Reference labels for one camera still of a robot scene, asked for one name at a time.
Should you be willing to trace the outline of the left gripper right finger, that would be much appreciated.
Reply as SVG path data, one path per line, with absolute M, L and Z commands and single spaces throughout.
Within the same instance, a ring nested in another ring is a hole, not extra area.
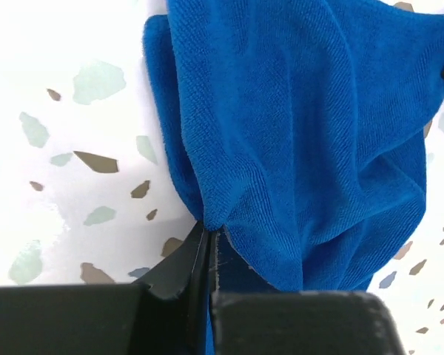
M 383 302 L 366 292 L 282 292 L 212 234 L 211 321 L 216 354 L 404 354 Z

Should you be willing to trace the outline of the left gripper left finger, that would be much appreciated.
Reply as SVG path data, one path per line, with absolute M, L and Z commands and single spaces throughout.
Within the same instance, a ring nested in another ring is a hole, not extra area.
M 0 288 L 0 354 L 203 354 L 209 233 L 127 284 Z

